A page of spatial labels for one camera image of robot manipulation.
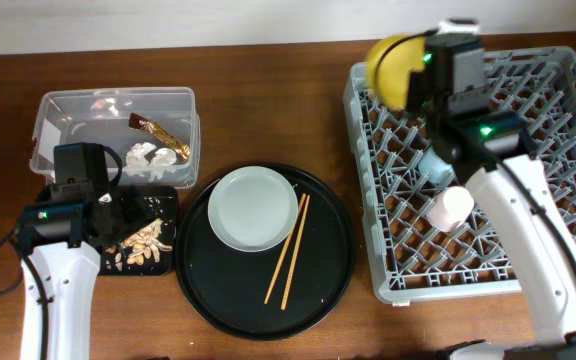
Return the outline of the yellow bowl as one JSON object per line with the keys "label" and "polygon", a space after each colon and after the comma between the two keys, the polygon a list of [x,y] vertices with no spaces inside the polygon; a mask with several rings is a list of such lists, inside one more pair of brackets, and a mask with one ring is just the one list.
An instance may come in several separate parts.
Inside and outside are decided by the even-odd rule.
{"label": "yellow bowl", "polygon": [[396,111],[406,107],[410,73],[422,71],[425,67],[424,39],[415,38],[398,45],[386,54],[378,71],[375,71],[375,68],[384,52],[404,38],[405,35],[400,34],[380,40],[369,50],[365,58],[366,87],[381,104]]}

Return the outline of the peanut shells and rice scraps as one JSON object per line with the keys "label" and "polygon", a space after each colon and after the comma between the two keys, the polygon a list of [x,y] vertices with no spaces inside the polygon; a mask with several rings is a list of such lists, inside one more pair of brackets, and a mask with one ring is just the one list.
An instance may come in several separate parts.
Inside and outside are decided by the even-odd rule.
{"label": "peanut shells and rice scraps", "polygon": [[160,276],[171,271],[176,235],[177,200],[149,196],[146,204],[155,219],[118,245],[105,247],[102,276]]}

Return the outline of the white paper napkin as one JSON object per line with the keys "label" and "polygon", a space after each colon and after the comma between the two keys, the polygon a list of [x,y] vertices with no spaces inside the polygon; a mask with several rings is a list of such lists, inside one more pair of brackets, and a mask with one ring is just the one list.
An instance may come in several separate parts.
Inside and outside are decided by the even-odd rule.
{"label": "white paper napkin", "polygon": [[124,170],[128,176],[148,177],[149,182],[162,180],[165,167],[177,162],[177,154],[170,148],[143,142],[136,143],[127,152]]}

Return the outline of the blue plastic cup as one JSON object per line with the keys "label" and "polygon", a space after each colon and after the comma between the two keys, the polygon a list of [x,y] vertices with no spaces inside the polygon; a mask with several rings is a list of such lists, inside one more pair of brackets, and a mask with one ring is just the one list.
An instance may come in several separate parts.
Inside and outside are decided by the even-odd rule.
{"label": "blue plastic cup", "polygon": [[426,175],[427,180],[434,185],[440,185],[454,174],[452,166],[444,162],[436,154],[433,147],[429,147],[424,152],[417,168],[419,172],[422,175]]}

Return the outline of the gold foil snack wrapper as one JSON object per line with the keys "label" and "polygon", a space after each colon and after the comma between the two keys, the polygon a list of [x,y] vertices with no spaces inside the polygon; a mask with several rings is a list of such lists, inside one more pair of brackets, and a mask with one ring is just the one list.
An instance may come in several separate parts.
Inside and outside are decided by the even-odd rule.
{"label": "gold foil snack wrapper", "polygon": [[174,137],[155,121],[136,113],[131,113],[129,116],[129,127],[150,133],[179,155],[183,162],[187,162],[190,159],[190,146]]}

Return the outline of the pink plastic cup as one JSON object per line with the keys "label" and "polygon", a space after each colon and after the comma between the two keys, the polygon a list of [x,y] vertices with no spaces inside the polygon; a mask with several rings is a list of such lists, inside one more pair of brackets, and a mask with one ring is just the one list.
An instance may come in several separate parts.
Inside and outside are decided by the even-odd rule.
{"label": "pink plastic cup", "polygon": [[448,187],[434,197],[426,218],[433,227],[450,233],[467,219],[474,205],[474,199],[465,187]]}

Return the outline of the grey round plate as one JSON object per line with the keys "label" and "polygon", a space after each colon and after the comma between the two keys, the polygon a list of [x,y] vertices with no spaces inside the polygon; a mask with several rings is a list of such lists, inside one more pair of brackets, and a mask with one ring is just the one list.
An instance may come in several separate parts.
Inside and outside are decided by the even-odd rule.
{"label": "grey round plate", "polygon": [[293,229],[299,201],[289,181],[263,166],[233,170],[213,188],[209,224],[222,243],[241,252],[261,252],[281,243]]}

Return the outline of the wooden chopstick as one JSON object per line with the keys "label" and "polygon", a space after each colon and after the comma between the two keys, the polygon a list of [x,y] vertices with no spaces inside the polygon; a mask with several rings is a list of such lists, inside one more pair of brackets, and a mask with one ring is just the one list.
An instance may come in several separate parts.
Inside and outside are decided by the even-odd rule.
{"label": "wooden chopstick", "polygon": [[285,240],[284,240],[281,253],[280,253],[279,258],[278,258],[278,260],[277,260],[277,263],[276,263],[276,266],[275,266],[275,269],[274,269],[274,272],[273,272],[271,281],[270,281],[270,283],[269,283],[269,286],[268,286],[268,289],[267,289],[267,292],[266,292],[266,295],[265,295],[265,298],[264,298],[264,305],[268,304],[268,302],[269,302],[269,300],[270,300],[270,297],[271,297],[271,295],[272,295],[272,292],[273,292],[273,289],[274,289],[274,287],[275,287],[277,278],[278,278],[278,276],[279,276],[279,272],[280,272],[280,270],[281,270],[282,264],[283,264],[283,262],[284,262],[284,259],[285,259],[285,256],[286,256],[286,253],[287,253],[287,250],[288,250],[288,247],[289,247],[291,238],[292,238],[293,233],[294,233],[294,231],[295,231],[295,229],[296,229],[296,227],[297,227],[297,220],[299,219],[299,215],[300,215],[300,213],[302,212],[302,210],[303,210],[303,208],[304,208],[306,198],[307,198],[307,195],[306,195],[306,194],[302,194],[302,195],[301,195],[301,198],[300,198],[299,204],[298,204],[297,219],[295,220],[295,222],[294,222],[294,224],[293,224],[290,232],[288,233],[288,235],[286,236],[286,238],[285,238]]}
{"label": "wooden chopstick", "polygon": [[287,279],[286,279],[284,293],[282,296],[282,302],[281,302],[281,306],[280,306],[280,309],[282,311],[285,311],[287,308],[287,303],[289,300],[289,295],[290,295],[290,291],[291,291],[291,287],[292,287],[294,272],[295,272],[295,268],[296,268],[296,264],[297,264],[297,259],[299,256],[301,240],[303,237],[305,221],[307,219],[307,214],[308,214],[308,209],[309,209],[310,195],[307,195],[307,194],[302,194],[302,195],[303,195],[302,196],[303,204],[301,205],[300,219],[298,222],[298,231],[297,231],[297,236],[296,236],[296,240],[295,240],[295,244],[294,244],[294,248],[293,248],[293,254],[291,257],[291,262],[290,262],[289,272],[288,272]]}

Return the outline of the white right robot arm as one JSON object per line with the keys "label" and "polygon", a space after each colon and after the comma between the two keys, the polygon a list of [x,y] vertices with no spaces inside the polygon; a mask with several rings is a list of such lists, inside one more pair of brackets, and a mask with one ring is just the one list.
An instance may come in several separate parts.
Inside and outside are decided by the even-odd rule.
{"label": "white right robot arm", "polygon": [[536,340],[460,345],[452,359],[576,359],[576,244],[548,188],[527,123],[494,111],[473,19],[421,33],[424,68],[410,75],[407,110],[421,112],[434,152],[488,217],[530,310]]}

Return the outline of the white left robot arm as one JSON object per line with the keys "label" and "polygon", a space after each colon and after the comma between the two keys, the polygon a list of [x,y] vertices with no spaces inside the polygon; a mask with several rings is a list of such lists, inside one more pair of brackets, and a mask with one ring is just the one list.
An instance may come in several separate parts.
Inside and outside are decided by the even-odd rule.
{"label": "white left robot arm", "polygon": [[108,158],[120,159],[102,144],[55,147],[54,184],[16,222],[25,290],[23,359],[88,358],[101,254],[154,219],[135,188],[109,176]]}

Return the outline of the grey dishwasher rack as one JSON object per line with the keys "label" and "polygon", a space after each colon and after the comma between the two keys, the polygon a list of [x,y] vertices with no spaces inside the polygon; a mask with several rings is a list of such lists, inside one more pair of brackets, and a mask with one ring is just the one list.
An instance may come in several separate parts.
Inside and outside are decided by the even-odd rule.
{"label": "grey dishwasher rack", "polygon": [[[490,52],[485,72],[491,105],[527,123],[548,187],[576,242],[576,53],[568,47]],[[362,194],[362,226],[373,291],[393,306],[516,292],[519,284],[495,230],[474,209],[443,233],[426,218],[452,173],[422,166],[425,122],[388,111],[355,64],[343,95]]]}

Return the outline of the clear plastic waste bin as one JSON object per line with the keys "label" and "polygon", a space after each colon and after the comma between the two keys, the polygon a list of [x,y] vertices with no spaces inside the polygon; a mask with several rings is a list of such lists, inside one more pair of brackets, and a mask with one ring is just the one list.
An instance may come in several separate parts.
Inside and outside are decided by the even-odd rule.
{"label": "clear plastic waste bin", "polygon": [[[124,170],[127,152],[136,143],[167,147],[148,132],[129,127],[136,113],[161,125],[190,146],[190,159],[165,167],[162,180],[128,176]],[[112,148],[121,158],[120,183],[162,184],[177,189],[195,185],[199,175],[201,130],[194,92],[188,87],[142,87],[66,90],[46,93],[41,99],[32,140],[35,142],[29,167],[55,181],[53,148],[71,143],[99,143]]]}

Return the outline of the black rectangular tray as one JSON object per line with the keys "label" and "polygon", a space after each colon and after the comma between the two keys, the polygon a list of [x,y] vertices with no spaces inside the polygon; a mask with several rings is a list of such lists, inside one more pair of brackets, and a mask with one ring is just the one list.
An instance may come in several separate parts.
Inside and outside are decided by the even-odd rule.
{"label": "black rectangular tray", "polygon": [[15,234],[45,279],[159,276],[172,266],[177,213],[170,186],[53,184],[23,210]]}

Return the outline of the round black tray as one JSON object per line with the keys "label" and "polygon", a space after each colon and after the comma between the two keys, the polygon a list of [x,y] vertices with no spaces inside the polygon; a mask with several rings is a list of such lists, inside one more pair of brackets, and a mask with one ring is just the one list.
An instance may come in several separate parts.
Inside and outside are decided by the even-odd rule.
{"label": "round black tray", "polygon": [[357,256],[354,227],[334,191],[300,168],[269,167],[310,197],[289,246],[244,253],[223,244],[209,225],[209,184],[178,225],[174,251],[194,310],[218,330],[256,341],[288,338],[324,319],[342,299]]}

